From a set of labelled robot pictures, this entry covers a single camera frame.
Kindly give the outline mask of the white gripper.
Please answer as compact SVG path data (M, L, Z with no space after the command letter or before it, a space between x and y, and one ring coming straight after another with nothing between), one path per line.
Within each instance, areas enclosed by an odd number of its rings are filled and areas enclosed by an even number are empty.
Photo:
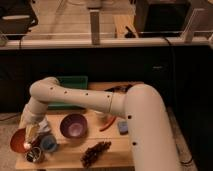
M44 115L32 113L28 106L25 106L21 115L20 127L26 129L27 137L35 137L40 126L39 123L44 120Z

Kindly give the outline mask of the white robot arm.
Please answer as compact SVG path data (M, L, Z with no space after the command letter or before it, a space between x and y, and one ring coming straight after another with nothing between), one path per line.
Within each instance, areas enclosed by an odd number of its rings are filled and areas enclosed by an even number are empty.
M182 171L166 107L152 86L136 84L125 93L70 89L47 77L34 82L29 92L22 128L41 122L49 103L71 103L127 120L135 171Z

